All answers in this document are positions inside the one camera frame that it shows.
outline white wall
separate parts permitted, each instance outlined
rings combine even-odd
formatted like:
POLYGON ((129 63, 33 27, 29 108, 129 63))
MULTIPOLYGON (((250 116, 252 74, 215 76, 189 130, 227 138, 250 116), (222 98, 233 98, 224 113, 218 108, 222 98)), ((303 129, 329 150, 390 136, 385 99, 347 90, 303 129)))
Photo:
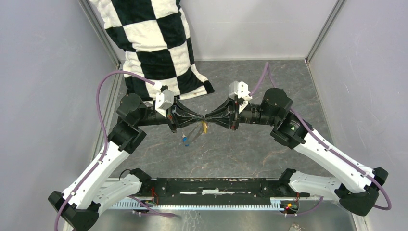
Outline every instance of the white wall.
MULTIPOLYGON (((196 60, 303 59, 335 3, 182 0, 181 6, 190 24, 196 60)), ((125 58, 119 48, 116 51, 125 58)))
POLYGON ((369 213, 373 231, 403 230, 408 215, 407 9, 405 0, 347 1, 311 61, 335 143, 390 174, 394 207, 369 213))
POLYGON ((47 198, 88 165, 114 64, 75 0, 5 1, 0 28, 0 230, 49 231, 47 198))

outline purple cable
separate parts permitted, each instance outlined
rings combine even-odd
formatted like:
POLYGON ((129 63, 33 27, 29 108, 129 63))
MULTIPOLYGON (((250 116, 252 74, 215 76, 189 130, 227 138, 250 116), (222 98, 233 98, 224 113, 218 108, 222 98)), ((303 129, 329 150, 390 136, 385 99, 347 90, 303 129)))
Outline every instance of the purple cable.
POLYGON ((261 86, 262 81, 264 80, 265 75, 267 74, 268 66, 269 66, 269 63, 265 63, 264 71, 262 72, 261 78, 259 78, 259 80, 258 80, 256 86, 254 87, 254 89, 252 90, 252 92, 249 93, 249 96, 253 96, 256 93, 256 91, 258 90, 258 88, 261 86))
POLYGON ((319 199, 319 202, 313 208, 309 209, 308 211, 301 212, 301 213, 295 213, 295 214, 286 214, 286 216, 287 217, 297 217, 297 216, 300 216, 300 215, 304 215, 304 214, 308 214, 310 212, 313 212, 320 206, 322 201, 323 201, 323 197, 321 197, 319 199))
POLYGON ((145 207, 147 210, 151 211, 153 214, 149 214, 149 213, 141 213, 141 215, 143 216, 162 216, 165 218, 173 218, 176 216, 176 214, 174 213, 159 213, 153 209, 151 209, 150 207, 148 207, 147 205, 145 205, 142 201, 140 201, 138 198, 134 197, 134 196, 128 196, 129 198, 132 198, 133 200, 137 201, 139 204, 141 204, 141 206, 145 207))
MULTIPOLYGON (((273 85, 273 87, 277 87, 276 82, 274 81, 272 74, 270 73, 270 69, 269 69, 269 63, 265 63, 265 68, 268 69, 268 74, 269 74, 269 78, 270 81, 273 85)), ((319 137, 317 137, 313 131, 309 128, 309 126, 305 123, 305 121, 302 119, 302 117, 300 116, 300 114, 293 108, 291 108, 291 111, 293 112, 293 114, 299 119, 300 123, 306 128, 307 132, 310 133, 310 135, 317 141, 319 142, 319 144, 321 144, 326 150, 330 150, 331 153, 333 153, 336 157, 340 158, 341 160, 343 160, 344 162, 346 162, 347 164, 349 164, 351 167, 353 167, 355 170, 357 170, 360 174, 362 174, 363 176, 366 175, 366 172, 363 171, 362 169, 360 169, 357 165, 355 165, 354 163, 352 163, 351 161, 349 161, 347 158, 345 158, 344 156, 340 155, 337 151, 330 149, 329 146, 323 142, 321 139, 319 139, 319 137)), ((374 208, 377 209, 381 209, 381 210, 390 210, 392 208, 392 204, 391 204, 391 199, 388 196, 387 192, 385 191, 385 189, 381 186, 381 184, 376 181, 373 177, 371 177, 370 175, 366 175, 366 177, 375 184, 375 186, 378 187, 378 189, 382 192, 382 194, 384 195, 385 200, 387 201, 387 207, 382 207, 382 206, 378 206, 378 205, 374 205, 374 208)))
MULTIPOLYGON (((98 85, 98 88, 97 88, 97 90, 96 90, 96 110, 97 110, 97 112, 98 112, 98 119, 99 119, 99 122, 100 122, 100 124, 101 124, 102 132, 103 132, 103 152, 102 152, 101 157, 99 157, 99 159, 98 159, 99 161, 102 161, 102 160, 103 160, 103 158, 105 157, 106 151, 107 151, 107 149, 108 149, 108 136, 107 136, 107 134, 106 134, 105 124, 103 124, 103 118, 102 118, 102 113, 101 113, 101 105, 100 105, 100 103, 99 103, 99 95, 100 95, 100 93, 101 93, 102 84, 105 82, 105 80, 107 80, 110 76, 113 76, 113 75, 116 75, 116 74, 127 74, 127 75, 136 77, 136 78, 138 78, 138 79, 141 79, 141 80, 143 80, 143 81, 145 81, 145 82, 147 82, 147 83, 150 83, 150 84, 154 85, 154 82, 153 82, 153 81, 151 81, 151 80, 149 80, 149 79, 146 79, 146 78, 143 78, 143 77, 141 77, 141 76, 139 76, 139 75, 136 75, 136 74, 131 73, 131 72, 128 72, 128 71, 113 71, 113 72, 109 73, 107 76, 105 76, 105 77, 100 81, 100 83, 99 83, 99 85, 98 85)), ((79 187, 80 187, 80 186, 84 183, 84 181, 91 175, 91 173, 96 169, 96 167, 97 167, 98 165, 99 165, 99 163, 96 162, 95 165, 92 166, 92 168, 85 174, 85 176, 78 182, 78 184, 76 185, 76 187, 72 190, 73 193, 75 193, 75 192, 79 189, 79 187)), ((63 204, 61 205, 60 209, 58 210, 57 217, 55 218, 55 221, 54 221, 54 231, 58 231, 58 221, 59 221, 59 219, 60 219, 60 216, 61 216, 61 214, 62 214, 62 212, 63 212, 63 210, 64 210, 66 204, 69 202, 69 200, 70 200, 71 198, 72 198, 72 195, 70 194, 70 195, 66 198, 66 200, 63 202, 63 204)))

